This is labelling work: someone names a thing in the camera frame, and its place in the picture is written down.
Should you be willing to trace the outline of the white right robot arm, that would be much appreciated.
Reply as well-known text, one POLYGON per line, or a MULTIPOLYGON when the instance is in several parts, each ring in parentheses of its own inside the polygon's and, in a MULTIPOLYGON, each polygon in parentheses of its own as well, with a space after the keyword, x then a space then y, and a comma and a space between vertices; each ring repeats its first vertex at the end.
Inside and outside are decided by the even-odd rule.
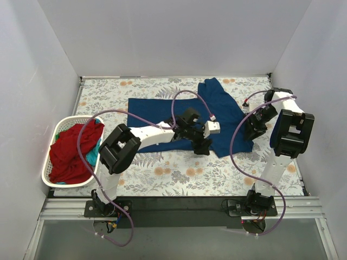
POLYGON ((273 186, 279 183, 293 159, 307 149, 314 116, 300 109, 291 99, 292 95, 289 89, 271 88, 264 95, 266 105, 250 112, 244 123, 244 139, 254 140, 266 133, 266 123, 277 118, 269 141, 271 152, 260 177, 265 181, 257 180, 246 195, 245 208, 251 215, 265 214, 274 209, 273 186))

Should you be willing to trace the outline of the dark blue t shirt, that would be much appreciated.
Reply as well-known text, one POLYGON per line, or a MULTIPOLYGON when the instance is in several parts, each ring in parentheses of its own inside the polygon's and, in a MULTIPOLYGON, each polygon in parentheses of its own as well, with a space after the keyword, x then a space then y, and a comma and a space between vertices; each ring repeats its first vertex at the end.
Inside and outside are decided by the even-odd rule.
MULTIPOLYGON (((221 158, 229 155, 229 148, 232 136, 236 127, 244 117, 244 113, 238 106, 236 101, 222 88, 216 78, 207 79, 204 83, 198 84, 198 95, 200 95, 207 103, 208 108, 215 115, 217 122, 220 123, 221 131, 219 134, 210 136, 213 140, 210 150, 221 158)), ((159 123, 171 117, 172 99, 134 99, 128 101, 128 111, 147 121, 159 123)), ((189 107, 198 111, 201 115, 200 121, 205 123, 209 119, 209 113, 203 102, 198 98, 175 100, 175 115, 182 115, 189 107)), ((128 116, 128 127, 144 127, 146 123, 128 116)), ((245 127, 241 126, 233 143, 233 154, 239 152, 252 152, 253 141, 244 140, 245 127)), ((191 142, 189 140, 178 140, 171 143, 163 143, 152 145, 141 149, 140 153, 146 152, 162 152, 170 150, 192 151, 191 142)))

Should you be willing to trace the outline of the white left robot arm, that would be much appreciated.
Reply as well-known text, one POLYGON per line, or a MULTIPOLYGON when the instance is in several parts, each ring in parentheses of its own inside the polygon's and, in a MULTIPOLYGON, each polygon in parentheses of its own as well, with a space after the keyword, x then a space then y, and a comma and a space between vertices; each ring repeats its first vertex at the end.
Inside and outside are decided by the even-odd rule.
POLYGON ((145 127, 127 127, 119 124, 99 147, 100 162, 107 168, 99 178, 101 185, 92 191, 92 201, 105 217, 115 216, 114 200, 120 174, 133 162, 139 150, 178 140, 189 140, 197 155, 209 155, 210 135, 220 132, 220 124, 214 116, 205 123, 199 122, 200 114, 188 108, 182 115, 174 115, 165 121, 145 127))

